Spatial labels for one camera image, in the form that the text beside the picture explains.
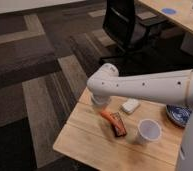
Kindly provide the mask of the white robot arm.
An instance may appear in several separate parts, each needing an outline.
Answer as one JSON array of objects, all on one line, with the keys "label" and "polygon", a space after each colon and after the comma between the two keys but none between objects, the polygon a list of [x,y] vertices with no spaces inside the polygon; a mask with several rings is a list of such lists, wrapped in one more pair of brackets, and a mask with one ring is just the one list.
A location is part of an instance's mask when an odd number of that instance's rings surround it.
[{"label": "white robot arm", "polygon": [[193,69],[120,77],[117,67],[106,63],[89,77],[87,88],[99,106],[120,96],[190,108],[175,170],[193,171]]}]

